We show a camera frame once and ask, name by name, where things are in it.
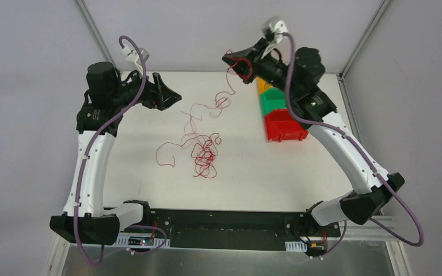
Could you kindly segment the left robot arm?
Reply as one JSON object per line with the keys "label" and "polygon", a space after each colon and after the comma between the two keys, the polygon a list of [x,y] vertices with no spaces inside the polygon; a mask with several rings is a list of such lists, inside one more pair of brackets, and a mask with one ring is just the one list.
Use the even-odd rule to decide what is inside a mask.
{"label": "left robot arm", "polygon": [[141,104],[166,110],[182,96],[168,88],[157,72],[152,80],[131,71],[125,79],[110,62],[87,69],[88,89],[77,114],[78,158],[73,184],[62,214],[50,218],[50,229],[70,243],[113,245],[119,233],[132,225],[147,232],[153,224],[144,201],[129,200],[111,210],[103,204],[106,168],[124,111]]}

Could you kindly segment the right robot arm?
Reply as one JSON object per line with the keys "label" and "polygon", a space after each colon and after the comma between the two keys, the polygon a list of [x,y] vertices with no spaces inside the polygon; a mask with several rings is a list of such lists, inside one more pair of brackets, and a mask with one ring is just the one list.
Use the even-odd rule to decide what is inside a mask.
{"label": "right robot arm", "polygon": [[390,174],[370,157],[346,127],[336,105],[318,87],[325,68],[317,49],[301,47],[295,51],[294,60],[284,64],[265,52],[268,45],[266,39],[260,39],[250,48],[224,54],[222,60],[244,83],[259,77],[282,91],[289,69],[293,69],[287,107],[304,119],[301,126],[326,148],[352,185],[345,195],[308,209],[304,230],[316,236],[338,221],[365,224],[403,186],[403,177],[397,172]]}

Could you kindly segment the yellow plastic bin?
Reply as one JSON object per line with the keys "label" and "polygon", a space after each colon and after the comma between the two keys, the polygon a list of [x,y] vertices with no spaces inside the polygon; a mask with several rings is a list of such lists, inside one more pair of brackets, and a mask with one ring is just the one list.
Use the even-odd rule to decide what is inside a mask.
{"label": "yellow plastic bin", "polygon": [[270,85],[268,82],[266,82],[260,77],[256,77],[256,82],[257,82],[257,91],[259,95],[262,95],[267,90],[273,88],[272,85]]}

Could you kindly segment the green plastic bin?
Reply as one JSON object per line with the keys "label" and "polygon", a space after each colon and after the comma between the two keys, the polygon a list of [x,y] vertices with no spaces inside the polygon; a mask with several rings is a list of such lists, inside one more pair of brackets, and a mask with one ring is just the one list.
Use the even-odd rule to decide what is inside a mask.
{"label": "green plastic bin", "polygon": [[274,110],[287,108],[285,94],[277,88],[267,89],[260,95],[260,100],[263,116]]}

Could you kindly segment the red plastic bin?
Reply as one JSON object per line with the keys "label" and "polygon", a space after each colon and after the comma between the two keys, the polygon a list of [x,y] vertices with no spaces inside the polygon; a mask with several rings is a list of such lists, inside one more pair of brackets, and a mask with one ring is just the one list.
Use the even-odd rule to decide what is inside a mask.
{"label": "red plastic bin", "polygon": [[287,109],[271,111],[264,116],[264,123],[268,141],[302,141],[309,135],[309,132],[291,117]]}

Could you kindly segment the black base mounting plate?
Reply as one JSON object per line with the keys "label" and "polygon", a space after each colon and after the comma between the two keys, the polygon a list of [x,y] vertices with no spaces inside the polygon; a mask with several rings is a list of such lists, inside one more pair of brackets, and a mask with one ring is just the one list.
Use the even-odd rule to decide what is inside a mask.
{"label": "black base mounting plate", "polygon": [[287,241],[341,235],[336,223],[306,225],[300,212],[152,209],[141,224],[163,230],[171,248],[284,251]]}

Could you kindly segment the left circuit board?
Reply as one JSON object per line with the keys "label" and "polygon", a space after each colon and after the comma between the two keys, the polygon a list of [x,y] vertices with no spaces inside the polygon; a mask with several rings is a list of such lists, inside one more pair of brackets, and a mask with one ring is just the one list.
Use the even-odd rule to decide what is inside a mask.
{"label": "left circuit board", "polygon": [[130,236],[128,238],[128,245],[130,247],[152,247],[154,239],[151,237]]}

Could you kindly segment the circuit board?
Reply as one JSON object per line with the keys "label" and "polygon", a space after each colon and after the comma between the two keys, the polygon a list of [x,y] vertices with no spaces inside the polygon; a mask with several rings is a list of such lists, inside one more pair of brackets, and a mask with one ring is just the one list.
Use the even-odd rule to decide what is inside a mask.
{"label": "circuit board", "polygon": [[128,245],[130,247],[152,247],[154,239],[151,237],[130,236],[128,238]]}
{"label": "circuit board", "polygon": [[322,256],[327,253],[327,247],[325,246],[318,246],[318,245],[310,245],[307,248],[306,255],[317,257]]}

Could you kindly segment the right circuit board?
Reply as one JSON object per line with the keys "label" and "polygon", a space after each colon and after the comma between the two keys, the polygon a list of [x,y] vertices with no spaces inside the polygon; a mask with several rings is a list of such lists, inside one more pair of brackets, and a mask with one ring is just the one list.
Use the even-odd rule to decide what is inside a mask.
{"label": "right circuit board", "polygon": [[317,257],[322,256],[327,253],[327,247],[325,246],[318,246],[318,245],[310,245],[307,248],[306,255]]}

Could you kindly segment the aluminium frame rail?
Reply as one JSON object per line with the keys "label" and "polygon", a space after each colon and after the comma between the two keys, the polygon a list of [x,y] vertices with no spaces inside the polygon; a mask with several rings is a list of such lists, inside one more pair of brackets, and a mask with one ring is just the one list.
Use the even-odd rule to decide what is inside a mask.
{"label": "aluminium frame rail", "polygon": [[45,275],[411,275],[403,245],[373,223],[331,224],[303,243],[302,215],[152,210],[161,231],[128,229],[89,266],[57,237]]}

